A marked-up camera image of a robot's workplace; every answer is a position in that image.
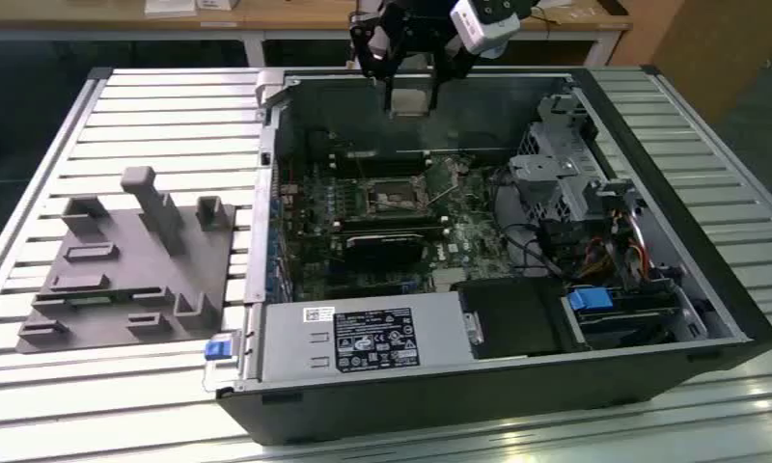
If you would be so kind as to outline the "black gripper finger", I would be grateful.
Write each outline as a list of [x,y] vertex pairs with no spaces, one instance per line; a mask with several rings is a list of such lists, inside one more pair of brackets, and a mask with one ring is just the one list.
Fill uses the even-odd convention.
[[403,8],[380,4],[374,12],[350,14],[350,37],[363,75],[383,82],[384,111],[391,110],[394,76],[403,63]]
[[452,29],[432,28],[424,33],[426,52],[432,56],[431,90],[427,112],[438,107],[443,84],[463,79],[474,66],[474,55],[464,48],[459,33]]

